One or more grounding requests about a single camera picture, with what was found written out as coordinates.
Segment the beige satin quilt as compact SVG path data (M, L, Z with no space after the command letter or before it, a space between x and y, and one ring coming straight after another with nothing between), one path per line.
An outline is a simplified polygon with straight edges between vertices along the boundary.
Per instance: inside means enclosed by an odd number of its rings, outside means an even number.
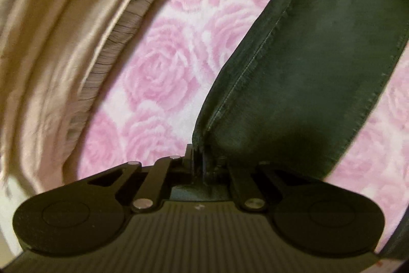
M1 0L1 187L61 186L112 66L153 0Z

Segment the pink rose pattern blanket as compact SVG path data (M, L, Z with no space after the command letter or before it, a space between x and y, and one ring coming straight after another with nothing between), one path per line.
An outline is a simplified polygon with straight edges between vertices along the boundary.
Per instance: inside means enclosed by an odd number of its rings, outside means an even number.
M218 74L271 0L155 0L94 101L68 167L83 178L180 155ZM408 42L364 126L326 181L385 214L379 250L408 244Z

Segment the dark green garment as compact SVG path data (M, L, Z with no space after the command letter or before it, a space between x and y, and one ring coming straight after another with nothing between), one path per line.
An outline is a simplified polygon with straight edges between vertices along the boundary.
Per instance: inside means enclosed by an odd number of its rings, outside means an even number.
M196 155L248 167L268 229L309 254L371 252L384 226L371 200L324 183L408 42L408 0L271 0L216 78Z

